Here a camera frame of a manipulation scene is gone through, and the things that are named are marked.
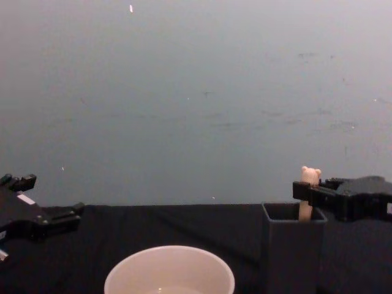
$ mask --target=black tablecloth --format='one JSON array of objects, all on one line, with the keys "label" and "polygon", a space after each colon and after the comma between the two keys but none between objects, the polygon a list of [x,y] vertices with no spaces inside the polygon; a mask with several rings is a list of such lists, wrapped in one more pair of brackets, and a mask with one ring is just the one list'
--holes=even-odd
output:
[{"label": "black tablecloth", "polygon": [[[317,293],[392,293],[392,224],[326,215]],[[102,294],[122,259],[177,244],[217,254],[234,272],[235,293],[260,294],[260,226],[260,205],[87,206],[76,232],[5,243],[0,293]]]}]

